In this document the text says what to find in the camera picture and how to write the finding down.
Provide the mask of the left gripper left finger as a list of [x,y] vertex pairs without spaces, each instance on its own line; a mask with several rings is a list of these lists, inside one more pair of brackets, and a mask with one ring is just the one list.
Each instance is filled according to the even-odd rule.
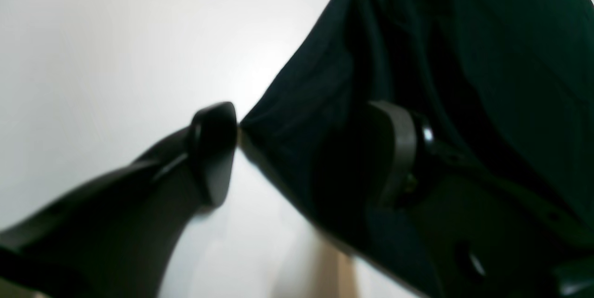
[[232,103],[199,110],[133,162],[2,230],[1,277],[52,298],[156,298],[187,224],[224,203],[237,137]]

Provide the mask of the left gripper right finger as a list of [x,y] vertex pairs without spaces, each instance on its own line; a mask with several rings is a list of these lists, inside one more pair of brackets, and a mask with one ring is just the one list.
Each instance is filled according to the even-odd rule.
[[404,215],[445,298],[591,298],[593,232],[437,141],[426,118],[367,104],[369,205]]

